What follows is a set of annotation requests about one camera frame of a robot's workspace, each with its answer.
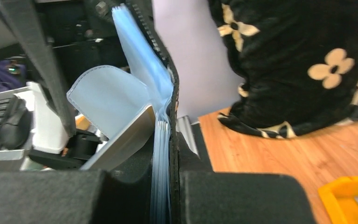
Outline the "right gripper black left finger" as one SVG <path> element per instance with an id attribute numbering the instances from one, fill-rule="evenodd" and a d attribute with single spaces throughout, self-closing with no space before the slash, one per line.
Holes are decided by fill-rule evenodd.
<path id="1" fill-rule="evenodd" d="M 0 173 L 0 224 L 146 224 L 153 140 L 111 171 Z"/>

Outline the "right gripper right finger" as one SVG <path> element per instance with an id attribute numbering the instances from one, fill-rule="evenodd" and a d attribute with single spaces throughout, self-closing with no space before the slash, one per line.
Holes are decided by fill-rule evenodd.
<path id="1" fill-rule="evenodd" d="M 180 221 L 183 224 L 314 224 L 300 183 L 289 175 L 216 173 L 193 153 L 181 133 Z"/>

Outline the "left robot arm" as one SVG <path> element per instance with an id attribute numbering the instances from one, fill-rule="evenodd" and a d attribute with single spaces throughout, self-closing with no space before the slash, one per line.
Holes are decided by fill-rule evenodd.
<path id="1" fill-rule="evenodd" d="M 0 72 L 20 87 L 0 90 L 0 161 L 24 155 L 53 169 L 85 169 L 100 142 L 75 124 L 69 87 L 85 71 L 112 65 L 128 72 L 112 19 L 98 19 L 94 0 L 0 0 Z"/>

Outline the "black computer mouse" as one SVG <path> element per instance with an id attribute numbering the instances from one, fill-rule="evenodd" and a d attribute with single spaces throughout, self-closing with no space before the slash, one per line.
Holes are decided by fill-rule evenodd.
<path id="1" fill-rule="evenodd" d="M 8 117 L 0 126 L 0 144 L 8 150 L 21 148 L 30 135 L 32 113 L 25 100 L 13 97 L 10 101 Z"/>

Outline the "yellow three-compartment bin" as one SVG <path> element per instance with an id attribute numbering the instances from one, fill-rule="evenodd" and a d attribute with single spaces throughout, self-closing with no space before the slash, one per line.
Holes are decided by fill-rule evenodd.
<path id="1" fill-rule="evenodd" d="M 318 194 L 333 224 L 358 224 L 358 176 L 340 177 Z"/>

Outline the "black floral blanket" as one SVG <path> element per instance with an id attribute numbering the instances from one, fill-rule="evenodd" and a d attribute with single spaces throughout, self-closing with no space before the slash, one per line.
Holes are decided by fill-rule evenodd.
<path id="1" fill-rule="evenodd" d="M 358 121 L 358 0 L 210 0 L 240 99 L 218 119 L 264 138 Z"/>

